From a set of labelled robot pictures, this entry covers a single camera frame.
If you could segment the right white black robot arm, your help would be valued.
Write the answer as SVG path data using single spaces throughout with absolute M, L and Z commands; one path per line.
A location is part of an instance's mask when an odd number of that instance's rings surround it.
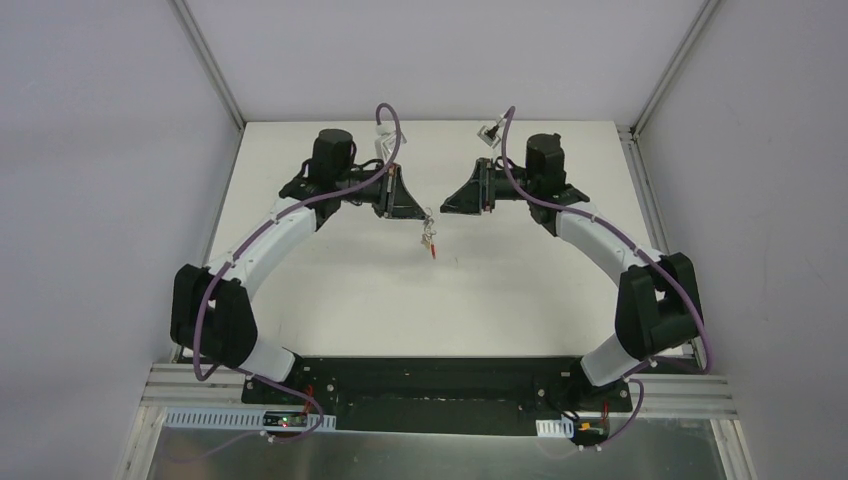
M 651 357 L 695 338 L 703 325 L 694 267 L 683 254 L 644 249 L 599 214 L 589 197 L 566 181 L 557 134 L 535 134 L 525 161 L 479 158 L 471 177 L 441 205 L 444 214 L 481 215 L 499 201 L 527 203 L 533 220 L 575 247 L 617 288 L 614 332 L 572 369 L 569 400 L 583 410 L 607 397 L 607 386 Z

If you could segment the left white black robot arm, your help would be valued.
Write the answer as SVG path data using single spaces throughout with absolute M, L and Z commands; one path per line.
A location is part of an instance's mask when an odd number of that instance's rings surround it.
M 294 370 L 299 355 L 260 335 L 252 300 L 284 257 L 343 203 L 369 205 L 383 219 L 425 219 L 396 162 L 405 136 L 384 126 L 377 131 L 376 158 L 358 164 L 357 145 L 348 131 L 321 130 L 311 156 L 251 233 L 207 265 L 186 264 L 178 270 L 172 341 L 215 365 L 267 378 L 267 391 L 281 404 L 303 396 L 305 378 Z

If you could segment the left controller board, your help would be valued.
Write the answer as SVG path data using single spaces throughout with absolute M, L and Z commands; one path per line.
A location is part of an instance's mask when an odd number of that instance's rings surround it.
M 302 431 L 308 424 L 309 414 L 302 411 L 269 410 L 262 417 L 262 425 L 269 431 Z

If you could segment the controller board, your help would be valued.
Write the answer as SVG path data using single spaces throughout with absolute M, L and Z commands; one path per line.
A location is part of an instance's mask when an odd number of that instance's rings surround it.
M 269 410 L 262 417 L 262 425 L 269 431 L 302 431 L 308 424 L 309 414 L 302 411 Z
M 608 436 L 609 428 L 605 420 L 581 420 L 575 424 L 571 441 L 578 447 L 591 448 L 604 443 Z

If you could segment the right controller board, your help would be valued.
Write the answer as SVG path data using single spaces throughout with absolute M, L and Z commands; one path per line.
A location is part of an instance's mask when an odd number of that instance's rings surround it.
M 578 447 L 591 448 L 604 443 L 608 436 L 609 428 L 605 420 L 581 420 L 575 424 L 571 441 Z

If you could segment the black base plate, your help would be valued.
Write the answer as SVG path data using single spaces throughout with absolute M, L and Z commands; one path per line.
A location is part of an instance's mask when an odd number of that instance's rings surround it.
M 303 405 L 312 396 L 339 430 L 531 436 L 561 414 L 629 414 L 639 392 L 593 387 L 576 356 L 507 358 L 305 357 L 284 391 L 245 382 L 245 404 Z

